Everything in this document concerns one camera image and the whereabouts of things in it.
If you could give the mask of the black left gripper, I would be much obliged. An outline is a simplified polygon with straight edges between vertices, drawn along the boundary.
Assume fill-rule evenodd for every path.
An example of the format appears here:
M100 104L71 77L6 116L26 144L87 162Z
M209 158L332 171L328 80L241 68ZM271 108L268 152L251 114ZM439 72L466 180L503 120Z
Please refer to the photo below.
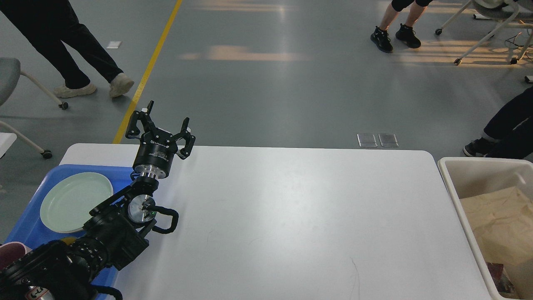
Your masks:
M174 155L180 159L188 158L194 147L196 137L189 129L190 118L183 120L179 133L159 132L150 117L154 101L149 101L146 108L140 111L134 110L126 126L125 138L139 140L139 150L133 163L133 170L141 173L148 169L156 169L157 178L168 177L171 171ZM177 141L184 140L183 148L177 148Z

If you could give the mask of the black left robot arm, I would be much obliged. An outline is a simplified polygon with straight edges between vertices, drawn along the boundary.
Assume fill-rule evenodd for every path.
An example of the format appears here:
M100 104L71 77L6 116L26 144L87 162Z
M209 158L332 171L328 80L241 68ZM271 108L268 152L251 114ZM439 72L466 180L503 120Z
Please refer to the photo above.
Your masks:
M93 300L99 294L122 299L115 288L94 285L105 269L118 271L133 262L148 246L150 232L173 233L179 213L156 205L153 195L159 180L167 178L173 159L190 156L196 138L185 118L179 133L154 125L153 101L134 111L125 137L139 139L132 165L132 183L98 203L89 214L78 238L53 240L1 269L2 300Z

